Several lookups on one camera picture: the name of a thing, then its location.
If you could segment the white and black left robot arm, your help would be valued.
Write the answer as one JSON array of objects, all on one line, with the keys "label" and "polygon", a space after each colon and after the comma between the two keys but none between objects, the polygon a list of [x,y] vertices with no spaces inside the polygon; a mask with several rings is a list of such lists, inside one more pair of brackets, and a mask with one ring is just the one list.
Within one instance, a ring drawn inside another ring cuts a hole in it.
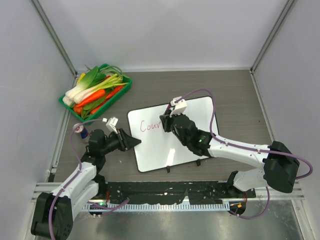
[{"label": "white and black left robot arm", "polygon": [[66,240],[75,218],[87,202],[106,195],[107,184],[99,174],[106,163],[106,154],[115,150],[128,151],[141,142],[121,128],[109,135],[101,129],[93,130],[74,172],[59,187],[37,197],[30,233],[51,240]]}]

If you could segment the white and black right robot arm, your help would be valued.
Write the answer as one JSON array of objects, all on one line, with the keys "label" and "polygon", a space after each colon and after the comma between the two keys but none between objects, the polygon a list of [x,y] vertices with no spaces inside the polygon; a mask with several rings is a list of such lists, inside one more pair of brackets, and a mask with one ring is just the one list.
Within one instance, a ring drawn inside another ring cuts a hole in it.
[{"label": "white and black right robot arm", "polygon": [[173,133],[179,142],[197,156],[225,158],[253,167],[248,171],[233,171],[226,183],[226,193],[233,198],[261,187],[281,193],[291,193],[296,181],[299,161],[278,141],[271,145],[254,145],[229,139],[198,129],[184,114],[166,110],[159,117],[166,133]]}]

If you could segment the white whiteboard with black frame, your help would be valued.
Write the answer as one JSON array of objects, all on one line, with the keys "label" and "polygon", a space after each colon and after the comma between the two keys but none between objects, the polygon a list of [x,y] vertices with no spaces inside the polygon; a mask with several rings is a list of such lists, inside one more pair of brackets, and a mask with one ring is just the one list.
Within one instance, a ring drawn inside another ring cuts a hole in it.
[{"label": "white whiteboard with black frame", "polygon": [[[209,96],[189,99],[184,114],[194,121],[196,127],[209,132],[213,106]],[[167,104],[131,110],[127,114],[131,136],[141,140],[134,147],[137,168],[149,172],[185,164],[206,156],[197,156],[183,146],[171,132],[164,132],[160,120]]]}]

